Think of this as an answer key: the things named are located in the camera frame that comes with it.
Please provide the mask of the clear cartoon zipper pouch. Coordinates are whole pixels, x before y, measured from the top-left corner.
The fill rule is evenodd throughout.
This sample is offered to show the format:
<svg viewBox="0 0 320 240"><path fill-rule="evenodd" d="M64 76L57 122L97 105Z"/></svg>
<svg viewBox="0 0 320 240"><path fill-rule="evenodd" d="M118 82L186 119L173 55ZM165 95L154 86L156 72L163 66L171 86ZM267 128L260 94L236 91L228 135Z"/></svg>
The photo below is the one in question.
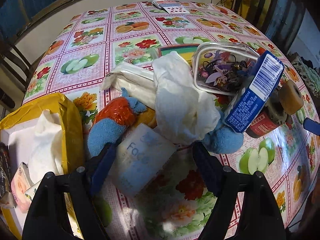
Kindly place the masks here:
<svg viewBox="0 0 320 240"><path fill-rule="evenodd" d="M194 85L208 93L235 95L258 57L244 43L204 42L191 58Z"/></svg>

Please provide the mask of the yellow taped foam box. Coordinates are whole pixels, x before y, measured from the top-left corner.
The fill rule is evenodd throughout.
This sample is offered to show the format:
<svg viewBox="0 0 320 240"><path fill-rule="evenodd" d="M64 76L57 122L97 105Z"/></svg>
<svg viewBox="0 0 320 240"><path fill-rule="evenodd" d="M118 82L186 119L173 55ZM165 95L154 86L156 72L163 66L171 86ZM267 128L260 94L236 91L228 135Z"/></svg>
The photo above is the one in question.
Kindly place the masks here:
<svg viewBox="0 0 320 240"><path fill-rule="evenodd" d="M63 175L84 164L79 111L54 93L22 105L1 120L1 142L8 147L11 193L1 199L5 221L18 239L44 174Z"/></svg>

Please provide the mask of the black tissue pack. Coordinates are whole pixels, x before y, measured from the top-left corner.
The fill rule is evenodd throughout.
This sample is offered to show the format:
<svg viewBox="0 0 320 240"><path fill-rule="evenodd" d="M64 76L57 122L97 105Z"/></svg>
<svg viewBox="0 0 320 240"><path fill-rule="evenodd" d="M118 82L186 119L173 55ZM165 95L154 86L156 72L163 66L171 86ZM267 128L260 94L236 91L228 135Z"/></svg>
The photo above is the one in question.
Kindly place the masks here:
<svg viewBox="0 0 320 240"><path fill-rule="evenodd" d="M11 169L8 146L1 142L1 199L11 192Z"/></svg>

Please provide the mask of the blue tissue box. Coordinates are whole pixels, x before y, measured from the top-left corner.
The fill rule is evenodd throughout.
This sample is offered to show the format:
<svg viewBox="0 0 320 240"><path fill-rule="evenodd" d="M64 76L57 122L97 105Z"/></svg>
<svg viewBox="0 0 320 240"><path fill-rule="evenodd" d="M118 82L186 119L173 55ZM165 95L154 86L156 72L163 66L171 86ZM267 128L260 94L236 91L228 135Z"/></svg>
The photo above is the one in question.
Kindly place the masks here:
<svg viewBox="0 0 320 240"><path fill-rule="evenodd" d="M280 59L264 51L224 112L223 123L236 133L244 133L278 86L283 71Z"/></svg>

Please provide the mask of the brown tape roll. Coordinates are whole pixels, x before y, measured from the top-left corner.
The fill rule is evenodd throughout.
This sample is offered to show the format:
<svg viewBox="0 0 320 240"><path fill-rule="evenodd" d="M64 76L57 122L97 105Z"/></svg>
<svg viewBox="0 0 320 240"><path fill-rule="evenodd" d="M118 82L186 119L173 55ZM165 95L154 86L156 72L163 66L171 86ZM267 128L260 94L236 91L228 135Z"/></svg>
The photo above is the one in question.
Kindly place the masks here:
<svg viewBox="0 0 320 240"><path fill-rule="evenodd" d="M288 115L295 114L304 106L300 90L292 80L287 80L278 92L279 101Z"/></svg>

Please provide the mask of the white plastic wipes pack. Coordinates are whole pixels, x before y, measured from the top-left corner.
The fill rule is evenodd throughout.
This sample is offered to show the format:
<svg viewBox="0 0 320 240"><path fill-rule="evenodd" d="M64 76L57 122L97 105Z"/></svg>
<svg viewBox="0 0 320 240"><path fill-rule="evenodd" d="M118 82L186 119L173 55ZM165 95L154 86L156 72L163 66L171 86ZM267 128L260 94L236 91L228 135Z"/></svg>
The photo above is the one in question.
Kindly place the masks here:
<svg viewBox="0 0 320 240"><path fill-rule="evenodd" d="M153 72L133 64L122 62L103 79L100 90L125 88L129 96L134 97L147 107L155 110L156 88Z"/></svg>

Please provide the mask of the white tissue cloth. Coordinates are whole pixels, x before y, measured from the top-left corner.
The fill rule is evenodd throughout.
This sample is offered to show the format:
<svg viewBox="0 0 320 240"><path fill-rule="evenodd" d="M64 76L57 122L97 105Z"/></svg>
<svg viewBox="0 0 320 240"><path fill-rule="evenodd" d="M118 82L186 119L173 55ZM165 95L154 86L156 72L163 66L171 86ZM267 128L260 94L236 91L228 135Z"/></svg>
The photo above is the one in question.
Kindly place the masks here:
<svg viewBox="0 0 320 240"><path fill-rule="evenodd" d="M202 140L221 117L214 96L195 87L191 67L176 51L154 60L152 67L161 135L182 145Z"/></svg>

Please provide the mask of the dark wooden chair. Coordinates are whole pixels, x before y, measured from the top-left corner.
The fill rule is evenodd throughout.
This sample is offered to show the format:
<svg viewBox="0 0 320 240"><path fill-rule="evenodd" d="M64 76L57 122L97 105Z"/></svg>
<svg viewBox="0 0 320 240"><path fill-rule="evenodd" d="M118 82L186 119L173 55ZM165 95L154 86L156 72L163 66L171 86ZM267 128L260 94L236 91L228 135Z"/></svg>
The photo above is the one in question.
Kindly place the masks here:
<svg viewBox="0 0 320 240"><path fill-rule="evenodd" d="M31 76L32 65L21 51L1 36L1 105L8 110L19 107Z"/></svg>

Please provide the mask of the pink floral tissue pack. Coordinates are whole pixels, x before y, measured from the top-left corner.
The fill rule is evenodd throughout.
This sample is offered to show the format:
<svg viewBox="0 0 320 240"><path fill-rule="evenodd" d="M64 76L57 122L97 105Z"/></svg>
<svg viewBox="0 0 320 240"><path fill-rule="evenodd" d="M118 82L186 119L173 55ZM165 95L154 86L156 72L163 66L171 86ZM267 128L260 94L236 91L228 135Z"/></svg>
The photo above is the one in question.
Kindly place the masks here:
<svg viewBox="0 0 320 240"><path fill-rule="evenodd" d="M33 186L27 164L21 162L11 181L11 190L17 207L21 213L27 213L31 205L31 197L26 191Z"/></svg>

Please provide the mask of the playing cards pile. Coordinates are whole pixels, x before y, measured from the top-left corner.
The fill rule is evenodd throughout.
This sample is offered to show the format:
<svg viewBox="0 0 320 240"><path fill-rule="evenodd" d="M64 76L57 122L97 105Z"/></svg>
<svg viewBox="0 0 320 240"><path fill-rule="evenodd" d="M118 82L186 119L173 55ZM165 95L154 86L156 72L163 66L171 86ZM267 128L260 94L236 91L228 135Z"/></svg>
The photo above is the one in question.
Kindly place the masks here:
<svg viewBox="0 0 320 240"><path fill-rule="evenodd" d="M154 0L152 4L158 9L166 11L168 14L190 14L189 10L186 9L180 2L173 0Z"/></svg>

